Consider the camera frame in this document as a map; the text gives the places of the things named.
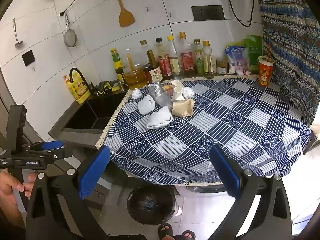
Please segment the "person's left hand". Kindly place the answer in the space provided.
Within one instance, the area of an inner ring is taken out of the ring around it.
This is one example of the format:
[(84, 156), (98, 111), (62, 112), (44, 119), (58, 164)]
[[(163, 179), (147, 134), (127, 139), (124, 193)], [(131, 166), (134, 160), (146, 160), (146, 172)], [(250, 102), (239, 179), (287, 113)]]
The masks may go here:
[(21, 183), (7, 169), (1, 172), (1, 210), (8, 221), (14, 226), (25, 227), (13, 190), (17, 190), (29, 198), (36, 178), (36, 172), (30, 173), (28, 181)]

